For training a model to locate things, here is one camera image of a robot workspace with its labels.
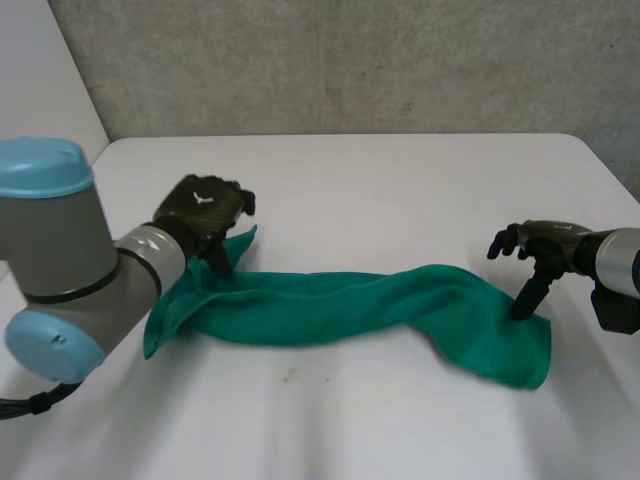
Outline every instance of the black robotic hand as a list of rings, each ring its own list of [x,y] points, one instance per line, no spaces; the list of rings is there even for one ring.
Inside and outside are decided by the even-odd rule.
[[[554,280],[565,273],[594,280],[591,303],[600,326],[632,334],[640,329],[640,231],[619,229],[592,232],[580,225],[527,221],[498,232],[487,257],[511,255],[535,259],[534,274],[511,306],[517,320],[529,318],[549,293]]]
[[[238,182],[188,175],[164,199],[152,225],[176,239],[187,260],[200,256],[214,273],[227,277],[233,272],[224,250],[227,231],[242,213],[255,211],[255,195]]]
[[[513,223],[498,232],[489,247],[487,258],[511,255],[519,247],[520,260],[535,259],[534,274],[513,302],[511,315],[523,320],[533,315],[549,293],[549,286],[565,272],[586,273],[576,264],[576,249],[591,230],[580,225],[552,221]]]

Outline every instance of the table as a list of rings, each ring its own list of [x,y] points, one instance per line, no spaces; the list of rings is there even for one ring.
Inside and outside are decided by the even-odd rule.
[[[566,135],[126,139],[94,169],[114,237],[187,173],[239,180],[258,205],[236,227],[259,224],[247,270],[445,263],[515,295],[531,261],[485,258],[508,223],[640,223],[631,195]],[[2,478],[637,478],[640,335],[601,331],[591,288],[567,275],[540,307],[553,359],[535,392],[451,367],[406,328],[306,349],[187,334],[144,361],[141,323],[52,411],[0,422]],[[22,306],[7,277],[3,325]],[[0,350],[0,396],[47,387]]]

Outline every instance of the black cable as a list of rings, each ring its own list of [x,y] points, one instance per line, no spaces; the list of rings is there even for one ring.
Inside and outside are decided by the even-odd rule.
[[[38,393],[26,400],[0,399],[0,420],[44,413],[53,405],[75,392],[80,385],[82,385],[82,383],[75,383],[73,385],[61,383],[49,392]]]

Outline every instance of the white logo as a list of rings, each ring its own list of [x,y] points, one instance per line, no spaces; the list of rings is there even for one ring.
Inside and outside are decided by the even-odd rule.
[[[198,202],[198,205],[203,203],[213,202],[213,198],[200,198],[196,192],[193,192],[193,198],[196,199],[196,202]]]

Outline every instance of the white wall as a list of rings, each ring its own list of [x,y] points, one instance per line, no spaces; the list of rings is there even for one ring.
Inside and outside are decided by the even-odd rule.
[[[46,0],[0,0],[0,138],[20,135],[68,138],[90,163],[109,143]]]

